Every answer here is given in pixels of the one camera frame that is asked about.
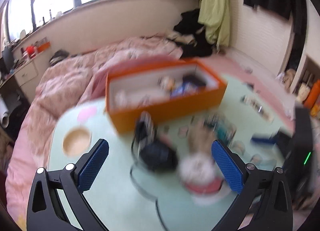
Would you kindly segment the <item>white fluffy scrunchie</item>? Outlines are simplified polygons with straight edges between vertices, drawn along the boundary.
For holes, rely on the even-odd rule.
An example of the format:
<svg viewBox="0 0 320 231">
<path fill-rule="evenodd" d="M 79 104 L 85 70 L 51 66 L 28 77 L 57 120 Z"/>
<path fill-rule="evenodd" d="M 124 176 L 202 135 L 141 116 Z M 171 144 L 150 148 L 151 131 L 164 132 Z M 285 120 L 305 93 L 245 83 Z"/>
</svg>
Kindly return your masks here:
<svg viewBox="0 0 320 231">
<path fill-rule="evenodd" d="M 194 153 L 179 162 L 177 172 L 183 183 L 208 185 L 217 176 L 214 163 L 213 158 L 207 154 Z"/>
</svg>

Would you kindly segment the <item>black fur-trimmed pouch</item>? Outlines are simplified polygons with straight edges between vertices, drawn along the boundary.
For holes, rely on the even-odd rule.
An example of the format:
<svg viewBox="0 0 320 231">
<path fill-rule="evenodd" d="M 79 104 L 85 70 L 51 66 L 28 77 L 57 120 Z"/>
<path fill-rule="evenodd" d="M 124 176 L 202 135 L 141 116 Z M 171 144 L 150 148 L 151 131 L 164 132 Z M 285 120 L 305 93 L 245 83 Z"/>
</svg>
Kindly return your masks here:
<svg viewBox="0 0 320 231">
<path fill-rule="evenodd" d="M 148 171 L 174 171 L 178 166 L 176 150 L 157 136 L 151 115 L 146 111 L 136 121 L 131 154 L 135 163 Z"/>
</svg>

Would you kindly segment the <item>brown fluffy scrunchie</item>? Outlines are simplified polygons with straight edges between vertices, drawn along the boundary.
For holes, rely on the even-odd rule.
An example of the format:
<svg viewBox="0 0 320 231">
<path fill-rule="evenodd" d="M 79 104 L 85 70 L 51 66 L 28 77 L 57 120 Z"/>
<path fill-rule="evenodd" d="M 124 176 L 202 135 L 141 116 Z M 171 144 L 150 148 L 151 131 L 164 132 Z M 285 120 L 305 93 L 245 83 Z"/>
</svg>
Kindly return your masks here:
<svg viewBox="0 0 320 231">
<path fill-rule="evenodd" d="M 188 146 L 191 153 L 212 155 L 212 143 L 217 140 L 215 132 L 204 122 L 193 125 L 188 134 Z"/>
</svg>

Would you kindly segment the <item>orange cardboard box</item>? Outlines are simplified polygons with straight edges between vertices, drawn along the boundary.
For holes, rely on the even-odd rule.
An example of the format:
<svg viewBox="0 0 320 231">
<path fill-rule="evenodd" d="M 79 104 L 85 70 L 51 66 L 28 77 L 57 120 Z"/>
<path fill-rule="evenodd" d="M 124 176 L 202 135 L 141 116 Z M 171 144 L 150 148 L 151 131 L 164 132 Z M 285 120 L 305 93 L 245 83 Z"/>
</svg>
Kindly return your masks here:
<svg viewBox="0 0 320 231">
<path fill-rule="evenodd" d="M 196 94 L 170 98 L 171 91 L 189 74 L 204 80 L 206 87 Z M 198 60 L 179 60 L 144 66 L 138 71 L 109 74 L 105 108 L 116 131 L 123 134 L 134 130 L 143 111 L 159 124 L 218 106 L 226 88 L 226 81 Z"/>
</svg>

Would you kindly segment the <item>pile of dark clothes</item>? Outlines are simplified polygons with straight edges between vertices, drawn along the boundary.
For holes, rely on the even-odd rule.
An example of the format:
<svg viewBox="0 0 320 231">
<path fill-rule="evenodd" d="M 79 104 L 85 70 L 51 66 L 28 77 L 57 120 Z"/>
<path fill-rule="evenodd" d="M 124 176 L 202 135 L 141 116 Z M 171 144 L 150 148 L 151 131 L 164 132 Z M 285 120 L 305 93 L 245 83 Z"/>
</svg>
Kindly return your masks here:
<svg viewBox="0 0 320 231">
<path fill-rule="evenodd" d="M 206 28 L 198 22 L 200 9 L 194 9 L 181 14 L 180 22 L 174 26 L 173 31 L 183 37 L 192 36 L 190 43 L 176 42 L 182 49 L 183 58 L 203 58 L 212 55 L 215 44 L 206 39 Z"/>
</svg>

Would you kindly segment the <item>red desk item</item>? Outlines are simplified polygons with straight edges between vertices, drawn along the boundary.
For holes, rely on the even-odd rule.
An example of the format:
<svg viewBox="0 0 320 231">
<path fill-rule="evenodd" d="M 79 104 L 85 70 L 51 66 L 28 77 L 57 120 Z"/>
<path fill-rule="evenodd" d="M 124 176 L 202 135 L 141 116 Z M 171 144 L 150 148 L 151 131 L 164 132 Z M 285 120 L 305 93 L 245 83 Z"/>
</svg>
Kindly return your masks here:
<svg viewBox="0 0 320 231">
<path fill-rule="evenodd" d="M 27 46 L 26 52 L 30 57 L 32 57 L 33 55 L 35 55 L 35 47 L 33 45 Z"/>
</svg>

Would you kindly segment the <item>blue tin box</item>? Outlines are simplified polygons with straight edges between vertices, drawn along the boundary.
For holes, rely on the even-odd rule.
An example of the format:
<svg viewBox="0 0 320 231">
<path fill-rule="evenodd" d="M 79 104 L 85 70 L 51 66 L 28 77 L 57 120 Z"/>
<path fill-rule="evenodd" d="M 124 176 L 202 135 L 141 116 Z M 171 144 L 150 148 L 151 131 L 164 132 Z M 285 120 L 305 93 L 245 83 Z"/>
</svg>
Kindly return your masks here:
<svg viewBox="0 0 320 231">
<path fill-rule="evenodd" d="M 191 74 L 183 76 L 182 84 L 171 91 L 170 98 L 196 94 L 206 87 L 206 82 Z"/>
</svg>

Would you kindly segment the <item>pink floral duvet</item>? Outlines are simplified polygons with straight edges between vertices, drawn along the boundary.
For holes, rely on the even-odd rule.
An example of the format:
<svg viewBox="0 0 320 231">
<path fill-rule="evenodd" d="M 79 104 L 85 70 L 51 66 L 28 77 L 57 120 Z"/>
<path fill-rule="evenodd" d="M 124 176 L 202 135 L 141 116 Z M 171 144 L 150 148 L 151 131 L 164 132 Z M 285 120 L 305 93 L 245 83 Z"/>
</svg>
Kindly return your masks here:
<svg viewBox="0 0 320 231">
<path fill-rule="evenodd" d="M 71 107 L 102 97 L 108 72 L 181 55 L 182 49 L 167 39 L 131 37 L 46 70 L 15 142 L 5 182 L 7 211 L 21 228 L 35 171 L 48 165 L 58 119 Z"/>
</svg>

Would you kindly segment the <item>white desk with drawers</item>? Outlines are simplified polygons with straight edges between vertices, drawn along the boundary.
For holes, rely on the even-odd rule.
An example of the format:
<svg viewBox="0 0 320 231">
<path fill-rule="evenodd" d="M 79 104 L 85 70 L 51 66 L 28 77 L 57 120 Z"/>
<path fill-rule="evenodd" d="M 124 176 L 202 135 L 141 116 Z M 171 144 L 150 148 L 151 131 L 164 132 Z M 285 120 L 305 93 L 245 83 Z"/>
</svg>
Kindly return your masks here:
<svg viewBox="0 0 320 231">
<path fill-rule="evenodd" d="M 39 85 L 45 71 L 49 67 L 49 60 L 53 56 L 51 44 L 48 48 L 37 54 L 33 59 L 16 69 L 4 83 L 1 83 L 1 91 L 18 86 L 31 104 L 35 98 L 36 88 Z"/>
</svg>

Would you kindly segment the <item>green hanging garment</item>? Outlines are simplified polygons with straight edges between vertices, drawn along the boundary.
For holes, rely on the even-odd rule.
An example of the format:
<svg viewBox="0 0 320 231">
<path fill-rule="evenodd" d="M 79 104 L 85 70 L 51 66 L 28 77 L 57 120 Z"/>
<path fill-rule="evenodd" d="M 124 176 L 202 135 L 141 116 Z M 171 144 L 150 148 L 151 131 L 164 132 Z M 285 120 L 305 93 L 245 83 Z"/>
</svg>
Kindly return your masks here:
<svg viewBox="0 0 320 231">
<path fill-rule="evenodd" d="M 206 40 L 216 47 L 228 47 L 231 33 L 229 0 L 200 0 L 198 23 L 205 26 Z"/>
</svg>

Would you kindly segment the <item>small orange desk box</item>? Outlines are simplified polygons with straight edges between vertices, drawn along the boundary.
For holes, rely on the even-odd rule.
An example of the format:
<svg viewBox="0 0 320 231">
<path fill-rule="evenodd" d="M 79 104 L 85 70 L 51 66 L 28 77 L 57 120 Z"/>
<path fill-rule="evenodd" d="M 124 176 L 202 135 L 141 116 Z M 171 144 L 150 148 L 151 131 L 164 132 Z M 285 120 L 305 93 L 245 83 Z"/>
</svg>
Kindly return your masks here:
<svg viewBox="0 0 320 231">
<path fill-rule="evenodd" d="M 49 41 L 44 42 L 44 43 L 40 43 L 40 44 L 37 46 L 37 51 L 38 51 L 39 53 L 41 53 L 41 52 L 47 50 L 47 49 L 50 48 L 50 47 L 51 47 L 51 44 L 50 44 Z"/>
</svg>

